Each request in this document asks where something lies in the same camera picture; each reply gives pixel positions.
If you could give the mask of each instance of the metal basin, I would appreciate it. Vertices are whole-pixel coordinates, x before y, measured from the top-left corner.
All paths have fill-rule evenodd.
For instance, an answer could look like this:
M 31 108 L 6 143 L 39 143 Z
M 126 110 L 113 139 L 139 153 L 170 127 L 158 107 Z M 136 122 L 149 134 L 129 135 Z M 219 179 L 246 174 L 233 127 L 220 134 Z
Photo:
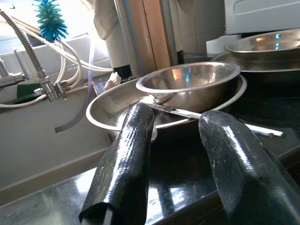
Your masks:
M 282 60 L 300 58 L 300 29 L 282 30 L 242 38 L 224 48 L 237 60 Z
M 300 60 L 251 61 L 236 60 L 231 52 L 223 52 L 211 61 L 236 63 L 249 85 L 295 85 L 300 82 Z
M 122 128 L 122 123 L 129 110 L 128 106 L 134 101 L 147 96 L 143 91 L 138 90 L 135 85 L 137 79 L 121 84 L 96 97 L 88 106 L 86 116 L 88 120 L 105 129 L 113 137 L 116 137 Z M 225 93 L 226 101 L 213 110 L 226 110 L 232 103 L 241 97 L 247 87 L 246 79 L 239 75 L 229 82 L 229 90 Z M 181 116 L 168 114 L 153 110 L 158 138 L 188 135 L 198 132 L 195 120 L 186 119 Z
M 158 104 L 202 113 L 224 101 L 228 81 L 239 73 L 240 67 L 232 63 L 190 63 L 148 74 L 136 87 Z

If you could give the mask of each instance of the white appliance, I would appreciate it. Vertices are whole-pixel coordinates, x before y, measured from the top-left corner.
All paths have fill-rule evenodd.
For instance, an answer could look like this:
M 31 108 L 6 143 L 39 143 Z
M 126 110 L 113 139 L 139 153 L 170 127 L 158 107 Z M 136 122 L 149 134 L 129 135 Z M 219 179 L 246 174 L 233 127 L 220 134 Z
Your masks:
M 225 0 L 226 33 L 300 27 L 300 0 Z

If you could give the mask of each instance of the metal pole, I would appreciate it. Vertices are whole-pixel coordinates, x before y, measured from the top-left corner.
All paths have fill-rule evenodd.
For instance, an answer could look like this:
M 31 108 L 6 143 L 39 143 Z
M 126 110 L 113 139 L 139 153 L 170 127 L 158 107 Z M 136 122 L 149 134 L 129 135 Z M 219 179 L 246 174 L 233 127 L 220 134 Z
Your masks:
M 176 52 L 176 44 L 174 38 L 173 23 L 172 23 L 169 0 L 160 0 L 160 6 L 161 6 L 163 23 L 164 23 L 167 48 L 170 56 L 170 64 L 171 66 L 175 66 L 178 65 L 178 58 Z
M 114 0 L 114 4 L 122 29 L 132 76 L 134 78 L 142 77 L 145 72 L 137 46 L 128 0 Z

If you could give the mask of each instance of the bowl rim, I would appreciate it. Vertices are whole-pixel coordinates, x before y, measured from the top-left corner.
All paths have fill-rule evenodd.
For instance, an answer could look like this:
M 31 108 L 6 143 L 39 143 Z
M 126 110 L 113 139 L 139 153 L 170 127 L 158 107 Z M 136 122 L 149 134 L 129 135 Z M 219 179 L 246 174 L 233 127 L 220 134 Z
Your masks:
M 189 87 L 189 88 L 153 89 L 153 88 L 147 88 L 143 85 L 145 80 L 148 79 L 150 76 L 153 76 L 157 73 L 161 73 L 161 72 L 164 72 L 164 71 L 167 71 L 167 70 L 170 70 L 170 69 L 176 69 L 176 68 L 182 68 L 182 67 L 188 67 L 188 66 L 212 65 L 212 64 L 213 65 L 227 65 L 227 66 L 230 66 L 233 71 L 231 72 L 230 75 L 228 75 L 227 77 L 223 78 L 220 81 L 211 82 L 211 83 L 204 84 L 204 85 L 201 85 L 201 86 L 193 86 L 193 87 Z M 147 93 L 155 93 L 155 94 L 179 93 L 179 92 L 186 92 L 186 91 L 193 91 L 193 90 L 201 90 L 201 89 L 205 89 L 205 88 L 209 88 L 209 87 L 213 87 L 213 86 L 225 83 L 225 82 L 235 78 L 237 75 L 240 74 L 240 72 L 241 72 L 240 66 L 235 64 L 235 63 L 230 63 L 230 62 L 208 61 L 208 62 L 186 63 L 186 64 L 176 65 L 176 66 L 167 67 L 167 68 L 163 68 L 163 69 L 154 71 L 154 72 L 140 78 L 135 86 L 138 90 L 141 90 L 141 91 L 144 91 L 144 92 L 147 92 Z
M 241 79 L 241 87 L 240 89 L 229 99 L 227 100 L 226 102 L 222 103 L 221 105 L 211 109 L 211 110 L 221 110 L 229 105 L 231 105 L 232 103 L 234 103 L 235 101 L 237 101 L 245 92 L 246 88 L 247 88 L 247 81 L 246 79 L 242 76 L 242 75 L 238 75 L 237 79 Z M 126 85 L 128 83 L 133 83 L 133 82 L 138 82 L 139 79 L 135 79 L 135 80 L 132 80 L 132 81 L 129 81 L 129 82 L 126 82 L 124 84 L 121 84 L 121 85 Z M 109 131 L 121 131 L 122 129 L 122 126 L 110 126 L 110 125 L 107 125 L 107 124 L 104 124 L 104 123 L 101 123 L 97 120 L 95 120 L 91 113 L 90 113 L 90 110 L 91 110 L 91 107 L 93 105 L 94 102 L 97 101 L 97 99 L 99 98 L 103 98 L 103 95 L 106 93 L 110 93 L 111 91 L 117 89 L 118 87 L 120 87 L 121 85 L 118 85 L 112 89 L 109 89 L 108 91 L 105 91 L 104 93 L 100 94 L 99 96 L 97 96 L 96 98 L 94 98 L 90 104 L 88 105 L 87 109 L 86 109 L 86 117 L 88 119 L 88 121 L 92 124 L 94 124 L 95 126 L 97 127 L 100 127 L 100 128 L 103 128 L 105 130 L 109 130 Z M 165 123 L 165 124 L 160 124 L 160 125 L 156 125 L 156 129 L 166 129 L 166 128 L 170 128 L 170 127 L 174 127 L 174 126 L 177 126 L 177 125 L 182 125 L 182 124 L 186 124 L 186 123 L 189 123 L 189 122 L 192 122 L 196 119 L 189 119 L 189 118 L 186 118 L 186 119 L 182 119 L 182 120 L 178 120 L 178 121 L 174 121 L 174 122 L 171 122 L 171 123 Z
M 264 33 L 264 34 L 258 34 L 258 35 L 253 35 L 253 36 L 249 36 L 249 37 L 245 37 L 245 38 L 241 38 L 231 44 L 228 44 L 228 45 L 225 45 L 224 46 L 224 49 L 226 51 L 229 51 L 231 53 L 272 53 L 272 52 L 284 52 L 284 51 L 289 51 L 289 50 L 292 50 L 292 49 L 299 49 L 299 47 L 294 47 L 294 48 L 284 48 L 284 49 L 272 49 L 272 50 L 263 50 L 263 51 L 238 51 L 238 50 L 234 50 L 233 49 L 233 46 L 236 45 L 237 43 L 241 42 L 241 41 L 245 41 L 245 40 L 250 40 L 250 39 L 253 39 L 253 38 L 258 38 L 258 37 L 262 37 L 262 36 L 265 36 L 265 35 L 270 35 L 270 34 L 283 34 L 283 33 L 289 33 L 289 32 L 292 32 L 292 31 L 300 31 L 300 28 L 297 28 L 297 29 L 288 29 L 288 30 L 280 30 L 280 31 L 273 31 L 273 32 L 269 32 L 269 33 Z
M 231 56 L 232 56 L 232 52 L 221 52 L 220 54 L 218 54 L 218 55 L 214 56 L 213 58 L 211 58 L 211 61 L 212 62 L 215 62 L 215 61 L 222 62 L 218 58 L 221 57 L 221 56 L 223 56 L 223 55 L 227 55 L 227 54 L 231 54 Z M 291 72 L 291 71 L 299 71 L 299 70 L 300 70 L 300 68 L 291 68 L 291 69 L 266 69 L 266 70 L 247 70 L 247 69 L 241 69 L 241 72 L 245 72 L 245 73 L 274 73 L 274 72 Z

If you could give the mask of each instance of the tile wall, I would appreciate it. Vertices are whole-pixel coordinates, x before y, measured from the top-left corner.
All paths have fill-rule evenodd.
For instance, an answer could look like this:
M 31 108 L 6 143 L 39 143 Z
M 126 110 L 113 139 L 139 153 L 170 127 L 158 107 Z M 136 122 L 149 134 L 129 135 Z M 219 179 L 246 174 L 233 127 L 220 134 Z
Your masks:
M 178 12 L 184 52 L 206 53 L 206 41 L 225 34 L 224 0 L 195 0 L 191 15 Z

